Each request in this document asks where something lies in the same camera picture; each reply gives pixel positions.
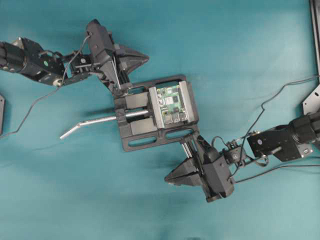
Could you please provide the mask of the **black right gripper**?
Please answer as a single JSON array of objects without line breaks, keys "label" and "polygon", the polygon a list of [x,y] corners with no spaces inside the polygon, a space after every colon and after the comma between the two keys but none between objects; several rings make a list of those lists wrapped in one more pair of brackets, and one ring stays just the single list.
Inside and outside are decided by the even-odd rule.
[{"label": "black right gripper", "polygon": [[187,158],[164,178],[166,183],[201,186],[207,202],[227,198],[234,192],[231,171],[223,154],[198,133],[183,136],[179,143]]}]

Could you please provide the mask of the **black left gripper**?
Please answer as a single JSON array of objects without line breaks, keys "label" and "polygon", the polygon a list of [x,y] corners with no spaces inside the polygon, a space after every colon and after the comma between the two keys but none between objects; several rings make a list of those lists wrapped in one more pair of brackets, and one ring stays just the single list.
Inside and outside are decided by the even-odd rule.
[{"label": "black left gripper", "polygon": [[99,71],[100,81],[113,95],[131,87],[128,74],[141,67],[149,56],[122,44],[113,44],[107,29],[97,19],[86,26],[93,68]]}]

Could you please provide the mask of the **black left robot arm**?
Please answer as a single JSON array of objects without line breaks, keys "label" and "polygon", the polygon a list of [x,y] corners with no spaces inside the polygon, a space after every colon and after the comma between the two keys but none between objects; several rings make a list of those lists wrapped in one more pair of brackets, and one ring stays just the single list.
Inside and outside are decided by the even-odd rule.
[{"label": "black left robot arm", "polygon": [[120,96],[132,88],[129,74],[149,60],[147,55],[115,43],[112,33],[96,19],[87,24],[83,44],[88,45],[89,54],[79,49],[62,55],[25,37],[13,43],[2,41],[0,69],[58,88],[94,75],[114,96]]}]

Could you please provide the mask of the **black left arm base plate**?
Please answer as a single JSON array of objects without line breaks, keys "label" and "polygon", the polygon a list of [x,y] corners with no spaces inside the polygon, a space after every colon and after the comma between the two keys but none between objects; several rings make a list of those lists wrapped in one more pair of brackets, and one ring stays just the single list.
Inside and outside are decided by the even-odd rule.
[{"label": "black left arm base plate", "polygon": [[0,135],[3,133],[5,103],[5,98],[0,94]]}]

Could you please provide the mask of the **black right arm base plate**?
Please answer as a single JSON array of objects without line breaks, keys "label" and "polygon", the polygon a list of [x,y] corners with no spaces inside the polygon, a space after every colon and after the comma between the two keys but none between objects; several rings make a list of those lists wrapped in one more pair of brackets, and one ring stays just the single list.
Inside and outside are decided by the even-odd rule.
[{"label": "black right arm base plate", "polygon": [[313,114],[320,110],[320,85],[318,85],[303,101],[302,112],[304,115]]}]

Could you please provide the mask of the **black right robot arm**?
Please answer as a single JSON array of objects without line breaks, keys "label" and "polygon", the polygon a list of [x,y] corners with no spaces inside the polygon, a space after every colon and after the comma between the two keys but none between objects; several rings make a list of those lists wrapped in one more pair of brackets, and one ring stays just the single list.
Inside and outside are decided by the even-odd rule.
[{"label": "black right robot arm", "polygon": [[[251,134],[247,141],[255,156],[251,162],[274,155],[282,162],[308,156],[311,143],[320,140],[320,114],[315,112]],[[227,144],[228,149],[217,151],[198,132],[185,136],[181,145],[187,158],[172,170],[165,181],[173,185],[201,186],[207,202],[226,198],[234,191],[235,180],[229,166],[246,166],[246,152],[236,141]]]}]

